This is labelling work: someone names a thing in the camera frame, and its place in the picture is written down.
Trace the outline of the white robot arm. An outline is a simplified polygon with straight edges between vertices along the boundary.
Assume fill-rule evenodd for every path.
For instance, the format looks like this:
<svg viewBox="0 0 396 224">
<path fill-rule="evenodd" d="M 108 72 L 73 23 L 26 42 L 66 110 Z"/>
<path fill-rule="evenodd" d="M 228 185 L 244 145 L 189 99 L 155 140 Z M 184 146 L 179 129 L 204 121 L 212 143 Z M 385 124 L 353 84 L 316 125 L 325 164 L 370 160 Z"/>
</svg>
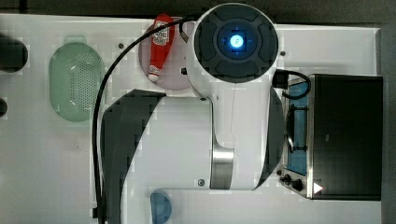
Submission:
<svg viewBox="0 0 396 224">
<path fill-rule="evenodd" d="M 121 224 L 154 224 L 156 193 L 257 188 L 278 53 L 276 28 L 255 7 L 221 4 L 198 19 L 185 53 L 191 90 L 155 105 L 122 186 Z"/>
</svg>

